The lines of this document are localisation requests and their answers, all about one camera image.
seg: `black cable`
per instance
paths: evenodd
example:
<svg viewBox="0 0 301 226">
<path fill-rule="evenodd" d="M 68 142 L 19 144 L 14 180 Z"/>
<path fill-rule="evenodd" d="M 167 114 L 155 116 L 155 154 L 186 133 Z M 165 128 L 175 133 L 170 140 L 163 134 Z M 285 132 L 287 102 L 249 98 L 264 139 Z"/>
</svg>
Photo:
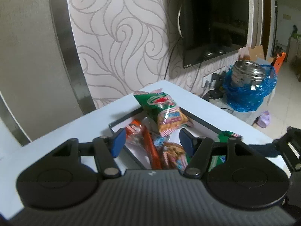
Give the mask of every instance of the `black cable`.
<svg viewBox="0 0 301 226">
<path fill-rule="evenodd" d="M 199 74 L 199 71 L 200 71 L 201 65 L 202 65 L 202 63 L 200 63 L 200 66 L 199 66 L 199 68 L 198 68 L 197 74 L 195 75 L 195 80 L 193 81 L 193 83 L 192 83 L 192 87 L 191 87 L 191 89 L 190 89 L 190 91 L 189 91 L 189 92 L 191 92 L 191 91 L 192 91 L 192 89 L 193 89 L 193 86 L 195 85 L 195 81 L 196 81 L 196 80 L 197 80 L 197 78 L 198 78 L 198 74 Z"/>
<path fill-rule="evenodd" d="M 168 70 L 168 66 L 169 66 L 170 61 L 171 61 L 171 57 L 172 57 L 172 55 L 173 55 L 173 51 L 174 51 L 174 49 L 176 48 L 176 46 L 177 46 L 177 44 L 178 44 L 178 42 L 179 42 L 180 39 L 181 39 L 181 37 L 178 39 L 178 41 L 176 42 L 176 44 L 173 46 L 173 48 L 172 48 L 172 50 L 171 50 L 170 58 L 169 58 L 169 60 L 168 60 L 168 64 L 167 64 L 166 71 L 165 71 L 165 75 L 164 75 L 164 80 L 165 80 L 166 75 L 167 75 L 167 70 Z"/>
<path fill-rule="evenodd" d="M 229 110 L 229 111 L 232 111 L 230 114 L 233 114 L 234 110 L 230 110 L 228 108 L 221 108 L 222 110 Z"/>
</svg>

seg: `white table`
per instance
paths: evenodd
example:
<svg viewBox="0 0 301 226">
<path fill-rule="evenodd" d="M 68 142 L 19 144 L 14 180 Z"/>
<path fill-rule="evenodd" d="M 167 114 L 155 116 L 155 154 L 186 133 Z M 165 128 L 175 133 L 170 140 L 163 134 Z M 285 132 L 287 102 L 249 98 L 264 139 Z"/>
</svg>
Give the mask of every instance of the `white table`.
<svg viewBox="0 0 301 226">
<path fill-rule="evenodd" d="M 246 144 L 272 142 L 271 138 L 245 122 L 168 81 L 156 82 L 143 90 L 150 92 L 159 88 L 170 94 L 179 106 L 218 129 L 242 135 Z M 25 168 L 70 138 L 78 138 L 79 142 L 90 142 L 101 135 L 111 136 L 108 124 L 139 107 L 136 99 L 130 94 L 48 133 L 0 160 L 0 213 L 10 219 L 23 208 L 15 184 L 18 175 Z M 282 157 L 270 160 L 280 168 L 286 168 Z M 121 170 L 136 166 L 125 152 L 116 162 Z"/>
</svg>

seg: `plastic wrapper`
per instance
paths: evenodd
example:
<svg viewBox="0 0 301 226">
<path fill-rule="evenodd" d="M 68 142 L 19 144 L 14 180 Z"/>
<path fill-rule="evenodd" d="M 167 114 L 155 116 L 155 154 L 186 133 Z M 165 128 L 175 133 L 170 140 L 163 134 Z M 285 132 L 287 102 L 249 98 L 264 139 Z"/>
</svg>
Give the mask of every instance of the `plastic wrapper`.
<svg viewBox="0 0 301 226">
<path fill-rule="evenodd" d="M 223 82 L 223 88 L 226 91 L 227 104 L 238 112 L 256 111 L 261 105 L 263 98 L 268 96 L 277 83 L 275 69 L 270 65 L 262 65 L 266 70 L 267 77 L 260 85 L 250 86 L 246 84 L 243 87 L 233 87 L 231 82 L 232 70 L 226 74 Z"/>
<path fill-rule="evenodd" d="M 162 137 L 156 133 L 152 133 L 151 137 L 152 137 L 154 145 L 157 147 L 157 149 L 163 147 L 164 142 L 166 142 L 168 140 L 168 137 Z"/>
<path fill-rule="evenodd" d="M 125 127 L 126 140 L 131 144 L 140 146 L 142 141 L 142 128 L 143 124 L 139 120 L 133 120 Z"/>
<path fill-rule="evenodd" d="M 161 154 L 161 161 L 164 169 L 178 169 L 184 171 L 188 165 L 186 153 L 181 145 L 165 142 Z"/>
<path fill-rule="evenodd" d="M 150 133 L 148 132 L 145 126 L 142 128 L 142 135 L 144 141 L 144 148 L 146 150 L 148 159 L 150 160 L 151 168 L 162 169 L 159 153 L 153 143 Z"/>
<path fill-rule="evenodd" d="M 159 133 L 159 129 L 158 129 L 157 123 L 154 120 L 152 120 L 151 118 L 144 117 L 141 120 L 141 123 L 146 126 L 146 128 L 148 129 L 149 132 L 151 132 L 151 133 Z"/>
<path fill-rule="evenodd" d="M 188 118 L 181 112 L 180 107 L 166 93 L 159 92 L 134 92 L 134 97 L 153 119 L 162 137 L 167 137 L 180 127 L 192 126 Z"/>
<path fill-rule="evenodd" d="M 221 132 L 217 138 L 215 139 L 216 142 L 221 142 L 221 143 L 227 143 L 228 139 L 230 137 L 235 137 L 238 139 L 242 139 L 242 136 L 230 131 L 223 131 Z M 226 162 L 226 155 L 213 155 L 211 159 L 210 166 L 208 168 L 208 172 L 210 172 L 214 167 L 223 164 Z"/>
</svg>

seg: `television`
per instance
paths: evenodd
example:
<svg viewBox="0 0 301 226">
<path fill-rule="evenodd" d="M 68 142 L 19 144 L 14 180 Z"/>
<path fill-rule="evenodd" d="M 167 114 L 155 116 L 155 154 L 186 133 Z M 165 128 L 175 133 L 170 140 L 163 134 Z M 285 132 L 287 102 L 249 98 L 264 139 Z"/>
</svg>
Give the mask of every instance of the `television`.
<svg viewBox="0 0 301 226">
<path fill-rule="evenodd" d="M 246 46 L 249 0 L 183 0 L 178 29 L 183 37 L 183 67 Z"/>
</svg>

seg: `blue plastic bag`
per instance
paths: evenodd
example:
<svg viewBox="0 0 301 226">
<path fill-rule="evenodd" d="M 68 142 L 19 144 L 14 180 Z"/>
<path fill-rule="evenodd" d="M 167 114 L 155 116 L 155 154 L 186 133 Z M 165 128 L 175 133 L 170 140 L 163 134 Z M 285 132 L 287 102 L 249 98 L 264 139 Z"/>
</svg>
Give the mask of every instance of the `blue plastic bag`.
<svg viewBox="0 0 301 226">
<path fill-rule="evenodd" d="M 226 74 L 223 87 L 226 91 L 227 104 L 238 112 L 256 111 L 263 98 L 268 96 L 277 83 L 275 68 L 271 65 L 262 65 L 266 70 L 266 78 L 255 87 L 246 84 L 243 87 L 233 87 L 231 82 L 232 69 Z"/>
</svg>

